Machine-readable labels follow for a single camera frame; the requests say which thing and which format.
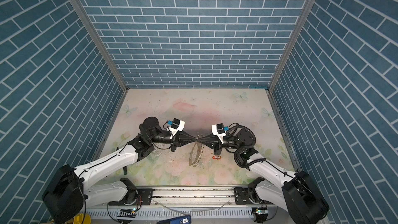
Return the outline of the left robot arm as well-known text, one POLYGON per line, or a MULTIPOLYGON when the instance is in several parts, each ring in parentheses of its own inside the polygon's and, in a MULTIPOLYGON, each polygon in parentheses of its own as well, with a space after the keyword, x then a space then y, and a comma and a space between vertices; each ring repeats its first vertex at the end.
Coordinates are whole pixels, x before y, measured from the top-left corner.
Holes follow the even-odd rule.
POLYGON ((42 194, 42 200, 56 224, 66 223, 92 205, 117 202, 140 206, 137 187, 128 178, 100 187, 95 187, 95 184, 146 158, 154 151, 156 143, 176 148, 196 140, 183 131, 184 122, 178 119, 174 119, 171 127, 164 130, 157 118, 148 117, 139 129, 134 139, 111 154, 76 167, 66 164, 55 172, 42 194))

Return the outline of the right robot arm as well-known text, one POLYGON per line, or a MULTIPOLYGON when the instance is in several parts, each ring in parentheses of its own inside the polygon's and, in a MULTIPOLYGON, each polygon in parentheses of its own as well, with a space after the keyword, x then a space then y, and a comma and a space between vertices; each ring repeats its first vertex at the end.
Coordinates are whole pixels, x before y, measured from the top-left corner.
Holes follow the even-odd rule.
POLYGON ((232 148, 235 163, 258 178, 248 185, 252 200, 270 201, 287 211, 296 224, 316 224, 330 207, 313 178, 305 171, 294 172, 267 160, 255 149, 256 136, 247 127, 222 124, 212 126, 212 133, 197 139, 215 152, 232 148))

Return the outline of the blue stapler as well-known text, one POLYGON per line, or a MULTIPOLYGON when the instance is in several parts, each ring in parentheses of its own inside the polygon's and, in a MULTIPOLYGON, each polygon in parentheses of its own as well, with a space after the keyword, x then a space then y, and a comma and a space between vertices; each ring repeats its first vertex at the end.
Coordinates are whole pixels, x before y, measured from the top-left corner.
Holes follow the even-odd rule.
POLYGON ((178 216, 166 220, 160 220, 157 224, 191 224, 192 219, 190 215, 178 216))

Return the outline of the yellow tape dispenser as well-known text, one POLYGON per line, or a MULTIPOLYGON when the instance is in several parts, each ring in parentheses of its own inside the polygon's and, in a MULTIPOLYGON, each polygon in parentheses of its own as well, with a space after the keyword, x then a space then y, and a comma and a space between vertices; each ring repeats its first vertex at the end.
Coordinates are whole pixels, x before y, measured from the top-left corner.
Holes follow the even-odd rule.
POLYGON ((80 213, 74 217, 73 224, 91 224, 91 217, 89 214, 80 213))

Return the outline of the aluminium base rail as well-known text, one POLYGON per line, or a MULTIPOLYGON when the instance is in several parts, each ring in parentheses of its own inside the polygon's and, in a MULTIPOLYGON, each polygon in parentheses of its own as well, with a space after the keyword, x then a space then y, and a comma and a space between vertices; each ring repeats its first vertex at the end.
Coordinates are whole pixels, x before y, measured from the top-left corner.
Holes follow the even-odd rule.
POLYGON ((279 208, 271 202, 264 205, 236 205, 233 188, 237 186, 182 186, 153 187, 149 206, 111 206, 102 203, 87 209, 92 219, 111 221, 159 221, 182 215, 192 219, 243 219, 254 220, 261 216, 273 219, 279 208))

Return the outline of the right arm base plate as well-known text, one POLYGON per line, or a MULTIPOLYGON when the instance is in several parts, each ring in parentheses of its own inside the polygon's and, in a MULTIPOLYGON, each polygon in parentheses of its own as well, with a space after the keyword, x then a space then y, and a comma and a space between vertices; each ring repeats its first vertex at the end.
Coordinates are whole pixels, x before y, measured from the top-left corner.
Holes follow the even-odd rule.
POLYGON ((235 187, 233 192, 236 205, 266 204, 266 201, 259 197, 254 188, 235 187))

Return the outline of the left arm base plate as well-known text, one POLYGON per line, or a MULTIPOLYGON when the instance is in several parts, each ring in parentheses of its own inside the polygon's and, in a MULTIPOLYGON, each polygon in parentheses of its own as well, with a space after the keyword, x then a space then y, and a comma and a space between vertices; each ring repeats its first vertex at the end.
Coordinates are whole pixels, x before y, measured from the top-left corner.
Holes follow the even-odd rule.
POLYGON ((128 192, 120 201, 111 201, 111 206, 149 206, 152 201, 154 190, 151 188, 138 188, 135 191, 128 192))

